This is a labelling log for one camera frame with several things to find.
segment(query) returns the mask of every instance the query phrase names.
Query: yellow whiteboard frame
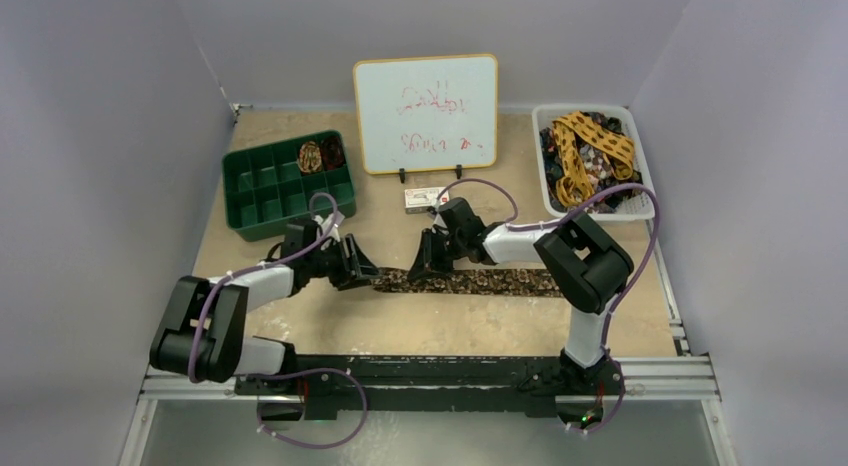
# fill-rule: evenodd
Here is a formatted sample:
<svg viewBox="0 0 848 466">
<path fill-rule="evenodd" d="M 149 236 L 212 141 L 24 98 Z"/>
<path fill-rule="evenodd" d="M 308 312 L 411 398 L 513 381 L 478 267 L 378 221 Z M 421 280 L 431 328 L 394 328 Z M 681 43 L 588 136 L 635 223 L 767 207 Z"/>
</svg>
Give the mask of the yellow whiteboard frame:
<svg viewBox="0 0 848 466">
<path fill-rule="evenodd" d="M 373 64 L 373 63 L 400 63 L 405 61 L 426 61 L 433 59 L 460 59 L 460 58 L 492 58 L 495 62 L 495 157 L 492 159 L 492 162 L 489 164 L 463 164 L 462 169 L 471 169 L 471 168 L 488 168 L 489 166 L 495 164 L 498 160 L 498 82 L 500 81 L 499 75 L 499 67 L 498 58 L 495 57 L 494 54 L 491 53 L 477 53 L 477 54 L 457 54 L 452 56 L 417 56 L 414 58 L 395 58 L 395 59 L 366 59 L 364 61 L 359 61 L 353 65 L 353 94 L 356 97 L 356 127 L 359 128 L 359 149 L 360 154 L 362 156 L 362 169 L 365 170 L 368 174 L 397 174 L 398 170 L 394 171 L 370 171 L 368 167 L 365 166 L 365 141 L 362 138 L 362 119 L 359 114 L 359 85 L 356 84 L 356 68 L 363 64 Z M 421 173 L 426 171 L 453 171 L 456 166 L 446 166 L 444 168 L 432 168 L 432 169 L 404 169 L 404 172 L 407 173 Z"/>
</svg>

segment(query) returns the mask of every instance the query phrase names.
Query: robotic arm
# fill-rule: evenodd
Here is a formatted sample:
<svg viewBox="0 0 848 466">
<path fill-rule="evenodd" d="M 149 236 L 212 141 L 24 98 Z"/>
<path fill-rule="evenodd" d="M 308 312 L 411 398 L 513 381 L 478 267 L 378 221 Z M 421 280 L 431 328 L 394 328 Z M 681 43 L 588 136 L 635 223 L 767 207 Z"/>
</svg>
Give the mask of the robotic arm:
<svg viewBox="0 0 848 466">
<path fill-rule="evenodd" d="M 271 252 L 279 247 L 281 257 L 289 256 L 315 242 L 319 230 L 327 228 L 332 228 L 329 237 L 309 254 L 286 265 L 240 276 L 221 288 L 210 310 L 210 320 L 204 325 L 206 334 L 197 348 L 198 380 L 225 382 L 235 375 L 287 372 L 288 366 L 294 367 L 290 364 L 294 347 L 282 341 L 245 338 L 247 313 L 297 294 L 312 278 L 326 277 L 341 291 L 370 285 L 371 279 L 379 277 L 379 269 L 362 253 L 352 234 L 339 238 L 331 218 L 290 222 L 285 241 Z M 151 366 L 186 374 L 201 307 L 222 279 L 185 276 L 177 281 L 150 348 Z"/>
<path fill-rule="evenodd" d="M 588 254 L 581 258 L 577 251 L 583 250 Z M 488 265 L 543 263 L 573 307 L 563 367 L 581 375 L 600 367 L 609 306 L 624 289 L 633 261 L 587 214 L 554 229 L 516 231 L 503 223 L 486 226 L 464 198 L 451 199 L 439 206 L 433 227 L 422 231 L 409 280 L 448 275 L 462 258 Z"/>
</svg>

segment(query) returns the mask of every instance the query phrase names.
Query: whiteboard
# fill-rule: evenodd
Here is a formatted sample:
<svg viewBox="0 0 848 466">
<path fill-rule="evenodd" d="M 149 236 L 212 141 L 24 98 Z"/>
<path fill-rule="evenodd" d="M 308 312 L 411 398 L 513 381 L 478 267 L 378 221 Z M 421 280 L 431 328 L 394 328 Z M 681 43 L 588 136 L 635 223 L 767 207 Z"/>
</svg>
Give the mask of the whiteboard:
<svg viewBox="0 0 848 466">
<path fill-rule="evenodd" d="M 361 61 L 353 82 L 368 173 L 495 162 L 498 61 L 491 54 Z"/>
</svg>

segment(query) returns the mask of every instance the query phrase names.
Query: gray floor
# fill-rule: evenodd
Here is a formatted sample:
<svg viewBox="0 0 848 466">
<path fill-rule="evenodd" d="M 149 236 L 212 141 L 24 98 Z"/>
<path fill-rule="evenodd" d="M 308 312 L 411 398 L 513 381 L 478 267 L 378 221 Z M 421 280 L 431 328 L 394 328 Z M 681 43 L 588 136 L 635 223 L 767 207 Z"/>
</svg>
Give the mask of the gray floor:
<svg viewBox="0 0 848 466">
<path fill-rule="evenodd" d="M 291 424 L 301 440 L 344 437 L 358 413 Z M 699 402 L 626 402 L 603 431 L 563 432 L 558 420 L 513 413 L 376 412 L 342 447 L 309 451 L 256 433 L 250 401 L 159 402 L 145 465 L 443 466 L 717 464 Z"/>
</svg>

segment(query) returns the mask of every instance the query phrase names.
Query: table top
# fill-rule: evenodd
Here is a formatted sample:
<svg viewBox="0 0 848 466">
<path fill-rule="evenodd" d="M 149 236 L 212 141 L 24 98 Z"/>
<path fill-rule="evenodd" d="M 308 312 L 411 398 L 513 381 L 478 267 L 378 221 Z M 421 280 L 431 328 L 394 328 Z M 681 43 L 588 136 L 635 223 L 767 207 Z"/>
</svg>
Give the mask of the table top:
<svg viewBox="0 0 848 466">
<path fill-rule="evenodd" d="M 445 186 L 452 171 L 412 173 L 406 184 L 397 175 L 371 176 L 362 168 L 356 115 L 281 111 L 243 112 L 232 150 L 251 148 L 316 131 L 341 133 L 356 190 L 356 215 L 344 220 L 340 233 L 353 233 L 376 265 L 408 269 L 418 250 L 420 232 L 431 221 L 408 215 L 403 190 Z M 529 114 L 500 115 L 495 165 L 464 171 L 506 188 L 517 201 L 517 223 L 550 219 L 542 202 Z M 248 243 L 226 224 L 223 186 L 215 203 L 195 263 L 198 276 L 220 276 L 255 265 L 279 238 Z M 509 202 L 488 186 L 467 183 L 451 196 L 469 200 L 484 222 L 511 212 Z M 643 222 L 604 225 L 638 263 L 648 244 Z M 504 267 L 539 267 L 510 264 Z M 457 268 L 473 268 L 468 262 Z M 326 280 L 313 280 L 297 295 L 248 314 L 245 334 L 283 339 L 301 353 L 556 355 L 568 335 L 571 307 L 560 298 L 478 296 L 465 294 L 380 293 L 371 288 L 338 292 Z M 665 295 L 654 260 L 616 311 L 609 334 L 614 356 L 676 356 Z"/>
</svg>

